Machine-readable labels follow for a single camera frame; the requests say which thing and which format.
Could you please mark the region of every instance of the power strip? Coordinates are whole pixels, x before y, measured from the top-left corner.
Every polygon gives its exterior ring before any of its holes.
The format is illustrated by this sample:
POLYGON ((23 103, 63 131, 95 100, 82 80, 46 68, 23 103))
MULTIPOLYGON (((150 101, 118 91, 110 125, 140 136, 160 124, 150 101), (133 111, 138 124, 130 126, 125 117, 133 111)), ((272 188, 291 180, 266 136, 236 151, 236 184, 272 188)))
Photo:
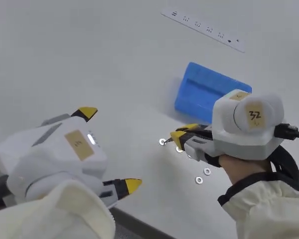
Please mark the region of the power strip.
POLYGON ((232 37, 205 21, 194 18, 174 8, 166 8, 161 12, 161 14, 240 52, 245 52, 244 42, 241 38, 232 37))

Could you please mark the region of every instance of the tan label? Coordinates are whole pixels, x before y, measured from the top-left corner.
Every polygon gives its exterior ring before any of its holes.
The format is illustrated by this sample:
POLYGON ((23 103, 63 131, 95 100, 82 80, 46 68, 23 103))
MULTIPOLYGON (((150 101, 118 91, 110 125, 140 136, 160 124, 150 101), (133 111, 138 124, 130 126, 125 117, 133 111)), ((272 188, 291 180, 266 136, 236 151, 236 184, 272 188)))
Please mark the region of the tan label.
POLYGON ((245 106, 245 111, 250 129, 265 127, 265 116, 262 103, 248 103, 245 106))
POLYGON ((230 97, 230 99, 236 100, 236 101, 241 101, 243 98, 245 98, 248 95, 250 95, 250 93, 240 91, 240 92, 237 92, 236 94, 234 94, 232 97, 230 97))
POLYGON ((81 131, 76 130, 68 133, 65 135, 65 138, 68 140, 69 144, 74 149, 81 161, 94 154, 93 149, 85 140, 81 131))

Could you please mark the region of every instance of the white protective suit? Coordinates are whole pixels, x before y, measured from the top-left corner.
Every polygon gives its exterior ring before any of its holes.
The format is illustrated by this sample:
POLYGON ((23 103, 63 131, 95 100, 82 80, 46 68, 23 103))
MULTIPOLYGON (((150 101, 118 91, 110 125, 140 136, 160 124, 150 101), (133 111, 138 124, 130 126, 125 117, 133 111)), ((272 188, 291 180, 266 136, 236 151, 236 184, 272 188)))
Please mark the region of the white protective suit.
MULTIPOLYGON (((239 239, 299 239, 299 185, 287 177, 251 175, 218 201, 237 222, 239 239)), ((41 200, 0 211, 0 239, 112 239, 114 234, 103 202, 72 180, 41 200)))

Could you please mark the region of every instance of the led light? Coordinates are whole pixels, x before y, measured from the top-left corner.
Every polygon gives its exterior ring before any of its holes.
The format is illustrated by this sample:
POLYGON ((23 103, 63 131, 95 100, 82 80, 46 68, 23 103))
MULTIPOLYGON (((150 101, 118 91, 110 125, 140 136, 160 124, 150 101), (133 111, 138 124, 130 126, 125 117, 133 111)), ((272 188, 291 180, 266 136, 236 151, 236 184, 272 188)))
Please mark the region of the led light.
POLYGON ((94 141, 93 137, 90 134, 88 134, 88 138, 93 145, 96 144, 96 142, 94 141))

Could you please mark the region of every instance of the hand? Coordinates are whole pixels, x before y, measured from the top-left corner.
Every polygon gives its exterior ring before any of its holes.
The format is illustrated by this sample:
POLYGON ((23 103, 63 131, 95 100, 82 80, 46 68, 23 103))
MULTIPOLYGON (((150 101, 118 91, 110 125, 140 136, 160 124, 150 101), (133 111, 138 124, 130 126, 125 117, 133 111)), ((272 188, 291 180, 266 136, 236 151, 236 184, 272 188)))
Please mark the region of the hand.
POLYGON ((219 164, 226 171, 232 184, 254 173, 272 172, 268 160, 242 160, 228 155, 219 156, 219 164))

